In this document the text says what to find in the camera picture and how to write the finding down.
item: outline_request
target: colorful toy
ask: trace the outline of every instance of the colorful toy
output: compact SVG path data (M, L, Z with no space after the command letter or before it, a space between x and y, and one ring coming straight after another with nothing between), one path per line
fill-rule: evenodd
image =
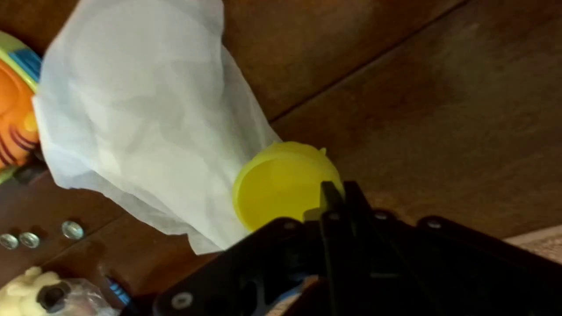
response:
M31 106L38 71L40 59L0 32L0 169L22 166L38 143Z

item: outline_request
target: screw head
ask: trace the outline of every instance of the screw head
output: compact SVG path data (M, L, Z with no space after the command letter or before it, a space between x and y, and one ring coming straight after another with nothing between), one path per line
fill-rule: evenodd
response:
M12 252L12 250L15 250L15 248L19 247L19 241L17 241L15 236L12 236L12 234L1 234L1 236L0 236L0 247L1 247L3 250Z
M59 231L62 233L64 240L69 241L78 241L84 238L84 229L75 222L62 222Z
M192 296L189 292L180 292L171 298L171 308L175 312L187 310L192 305Z
M34 250L40 247L40 240L38 236L31 234L31 233L24 233L19 236L19 245L29 248L29 250Z
M386 220L387 220L387 215L384 215L384 213L373 213L373 220L386 222Z
M429 222L426 222L426 227L433 229L433 231L440 231L442 226L438 222L435 222L435 220L429 220Z

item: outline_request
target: yellow lid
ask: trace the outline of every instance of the yellow lid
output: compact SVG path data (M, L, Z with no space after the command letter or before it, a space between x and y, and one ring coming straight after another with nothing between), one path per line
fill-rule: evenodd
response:
M236 176L231 199L247 231L257 231L275 219L301 222L317 210L321 183L331 182L342 192L333 164L312 147L278 143L256 155Z

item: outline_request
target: clear plastic item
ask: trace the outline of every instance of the clear plastic item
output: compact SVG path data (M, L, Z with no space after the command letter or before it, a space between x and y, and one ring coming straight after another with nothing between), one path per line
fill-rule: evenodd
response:
M117 316L101 298L99 291L85 280L64 280L52 287L43 287L36 303L48 316Z

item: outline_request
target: black plastic object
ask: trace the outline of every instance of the black plastic object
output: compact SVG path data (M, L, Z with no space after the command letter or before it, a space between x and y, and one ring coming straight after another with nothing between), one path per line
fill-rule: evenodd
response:
M19 185L26 187L26 185L31 185L33 182L36 182L45 173L48 173L47 166L43 162L33 159L13 173L13 180Z
M322 185L308 222L275 220L154 303L156 316L261 316L307 276L285 315L562 316L562 268L444 219L415 227Z
M45 310L45 313L52 315L64 308L64 299L69 294L69 287L66 283L57 283L52 287L43 287L36 294L36 303Z

